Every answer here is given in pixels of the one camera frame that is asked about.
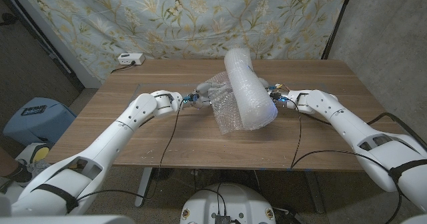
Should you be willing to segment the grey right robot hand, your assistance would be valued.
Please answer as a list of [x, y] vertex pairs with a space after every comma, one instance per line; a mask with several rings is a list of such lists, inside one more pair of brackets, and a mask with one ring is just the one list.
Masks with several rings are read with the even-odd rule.
[[265, 90], [268, 92], [268, 95], [272, 99], [273, 102], [276, 101], [288, 101], [288, 95], [290, 92], [290, 89], [287, 88], [285, 85], [276, 83], [273, 85], [270, 85], [265, 79], [259, 77], [258, 78], [261, 84], [264, 86]]

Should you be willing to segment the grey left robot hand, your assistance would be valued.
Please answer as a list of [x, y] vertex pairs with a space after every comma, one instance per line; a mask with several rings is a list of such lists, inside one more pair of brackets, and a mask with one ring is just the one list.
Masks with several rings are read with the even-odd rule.
[[192, 107], [204, 109], [206, 107], [219, 107], [232, 94], [232, 88], [225, 83], [204, 82], [199, 84], [189, 102]]

